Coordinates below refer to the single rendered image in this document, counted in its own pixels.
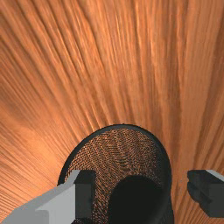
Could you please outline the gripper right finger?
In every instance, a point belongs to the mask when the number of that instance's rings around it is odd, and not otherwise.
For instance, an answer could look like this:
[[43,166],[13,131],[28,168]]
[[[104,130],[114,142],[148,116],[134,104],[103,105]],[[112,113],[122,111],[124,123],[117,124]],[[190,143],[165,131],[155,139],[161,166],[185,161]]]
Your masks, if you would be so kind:
[[214,170],[190,170],[187,177],[187,191],[206,215],[224,218],[224,176]]

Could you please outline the dark mesh basket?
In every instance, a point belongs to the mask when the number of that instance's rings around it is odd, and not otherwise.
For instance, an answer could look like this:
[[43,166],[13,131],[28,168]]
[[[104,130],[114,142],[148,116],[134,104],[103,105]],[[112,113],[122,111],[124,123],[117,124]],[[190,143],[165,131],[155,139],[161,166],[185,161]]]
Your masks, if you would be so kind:
[[164,146],[146,129],[116,124],[82,140],[58,183],[78,170],[72,224],[174,224],[172,169]]

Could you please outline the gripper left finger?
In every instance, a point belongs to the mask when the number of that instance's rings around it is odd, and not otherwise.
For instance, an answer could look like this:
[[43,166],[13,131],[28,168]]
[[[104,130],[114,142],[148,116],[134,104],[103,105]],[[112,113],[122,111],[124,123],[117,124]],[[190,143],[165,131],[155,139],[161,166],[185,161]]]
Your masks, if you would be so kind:
[[95,171],[73,170],[64,184],[14,209],[2,224],[92,224]]

